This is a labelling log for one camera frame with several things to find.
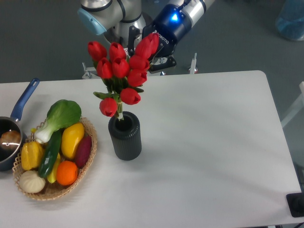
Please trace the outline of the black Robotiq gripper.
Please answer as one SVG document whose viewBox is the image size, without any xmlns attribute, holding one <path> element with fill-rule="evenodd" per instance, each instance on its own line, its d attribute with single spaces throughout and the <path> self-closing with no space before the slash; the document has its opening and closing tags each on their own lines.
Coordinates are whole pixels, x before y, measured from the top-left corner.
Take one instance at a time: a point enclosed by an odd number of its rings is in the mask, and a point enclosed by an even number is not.
<svg viewBox="0 0 304 228">
<path fill-rule="evenodd" d="M 177 65 L 174 57 L 170 56 L 175 51 L 179 41 L 190 31 L 191 20 L 178 6 L 167 4 L 151 24 L 145 26 L 141 31 L 131 25 L 128 35 L 128 54 L 134 55 L 137 44 L 141 38 L 151 33 L 159 34 L 159 47 L 156 52 L 156 63 L 151 64 L 150 73 L 161 72 L 167 68 Z"/>
</svg>

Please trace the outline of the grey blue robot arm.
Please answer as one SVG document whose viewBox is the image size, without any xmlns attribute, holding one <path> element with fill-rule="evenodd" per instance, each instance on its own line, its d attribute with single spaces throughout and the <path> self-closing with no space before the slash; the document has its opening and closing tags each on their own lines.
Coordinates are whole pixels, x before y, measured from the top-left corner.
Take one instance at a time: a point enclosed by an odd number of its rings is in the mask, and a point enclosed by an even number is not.
<svg viewBox="0 0 304 228">
<path fill-rule="evenodd" d="M 77 13 L 91 32 L 120 43 L 129 56 L 144 37 L 158 33 L 160 44 L 150 69 L 156 73 L 176 66 L 177 44 L 212 4 L 212 0 L 170 0 L 152 19 L 142 11 L 140 0 L 83 0 Z"/>
</svg>

